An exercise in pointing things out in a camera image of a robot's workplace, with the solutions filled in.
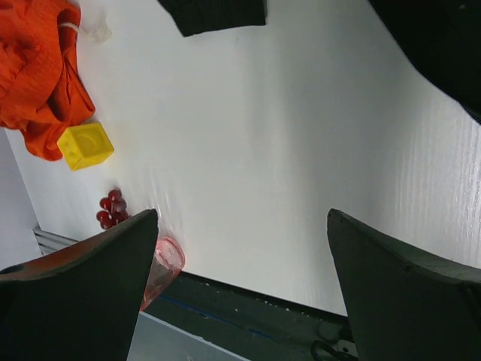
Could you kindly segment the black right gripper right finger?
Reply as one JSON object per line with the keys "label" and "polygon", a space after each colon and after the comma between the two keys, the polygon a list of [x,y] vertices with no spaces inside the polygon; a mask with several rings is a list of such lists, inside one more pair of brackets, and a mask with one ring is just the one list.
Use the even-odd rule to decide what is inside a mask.
{"label": "black right gripper right finger", "polygon": [[342,211],[327,236],[360,360],[478,360],[480,270]]}

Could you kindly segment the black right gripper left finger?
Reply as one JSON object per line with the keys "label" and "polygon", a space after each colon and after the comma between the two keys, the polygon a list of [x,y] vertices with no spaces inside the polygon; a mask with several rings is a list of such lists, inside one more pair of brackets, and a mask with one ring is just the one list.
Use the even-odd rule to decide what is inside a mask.
{"label": "black right gripper left finger", "polygon": [[125,360],[158,237],[148,209],[1,271],[3,360]]}

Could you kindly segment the small orange drawstring cloth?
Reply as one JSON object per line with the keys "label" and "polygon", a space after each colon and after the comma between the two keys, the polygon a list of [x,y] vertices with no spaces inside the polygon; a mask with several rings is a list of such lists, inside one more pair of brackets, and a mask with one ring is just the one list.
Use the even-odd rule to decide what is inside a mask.
{"label": "small orange drawstring cloth", "polygon": [[1,3],[1,126],[46,161],[60,160],[61,134],[95,113],[77,67],[80,20],[70,1]]}

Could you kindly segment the black cloth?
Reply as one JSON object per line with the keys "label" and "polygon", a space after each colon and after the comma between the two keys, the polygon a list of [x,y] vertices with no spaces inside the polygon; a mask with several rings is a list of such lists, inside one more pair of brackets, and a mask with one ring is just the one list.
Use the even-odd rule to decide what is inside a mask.
{"label": "black cloth", "polygon": [[[264,26],[266,1],[161,1],[184,37]],[[413,67],[480,121],[480,3],[370,3]]]}

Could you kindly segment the pink transparent plastic cup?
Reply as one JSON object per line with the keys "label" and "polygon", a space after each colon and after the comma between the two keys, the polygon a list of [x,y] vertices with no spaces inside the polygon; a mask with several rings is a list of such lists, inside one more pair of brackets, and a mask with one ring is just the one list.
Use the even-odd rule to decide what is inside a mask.
{"label": "pink transparent plastic cup", "polygon": [[180,245],[166,235],[158,238],[140,311],[144,311],[179,275],[186,263]]}

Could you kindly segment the red plastic grape bunch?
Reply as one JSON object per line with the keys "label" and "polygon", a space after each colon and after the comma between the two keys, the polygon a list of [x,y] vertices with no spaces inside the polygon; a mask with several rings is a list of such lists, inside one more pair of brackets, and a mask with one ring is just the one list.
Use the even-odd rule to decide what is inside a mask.
{"label": "red plastic grape bunch", "polygon": [[119,188],[113,188],[105,197],[101,198],[99,207],[96,219],[103,230],[111,229],[130,218],[127,203]]}

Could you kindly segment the yellow toy block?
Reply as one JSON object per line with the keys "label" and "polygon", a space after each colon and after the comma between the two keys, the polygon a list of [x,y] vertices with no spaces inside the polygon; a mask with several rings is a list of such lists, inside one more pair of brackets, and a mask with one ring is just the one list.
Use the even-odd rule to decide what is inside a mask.
{"label": "yellow toy block", "polygon": [[101,164],[114,152],[100,123],[68,127],[59,137],[57,146],[72,171]]}

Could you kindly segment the aluminium frame profile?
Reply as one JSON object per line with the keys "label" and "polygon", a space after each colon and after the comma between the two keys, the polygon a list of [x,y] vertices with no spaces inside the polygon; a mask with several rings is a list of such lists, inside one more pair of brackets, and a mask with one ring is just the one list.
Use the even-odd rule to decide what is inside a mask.
{"label": "aluminium frame profile", "polygon": [[77,240],[46,232],[39,226],[36,226],[32,231],[43,256],[55,253],[78,243]]}

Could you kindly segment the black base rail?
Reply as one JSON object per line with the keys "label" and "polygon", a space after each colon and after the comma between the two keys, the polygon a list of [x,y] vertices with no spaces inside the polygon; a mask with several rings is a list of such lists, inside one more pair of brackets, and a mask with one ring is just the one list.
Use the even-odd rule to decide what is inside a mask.
{"label": "black base rail", "polygon": [[181,272],[146,313],[249,360],[357,360],[347,317]]}

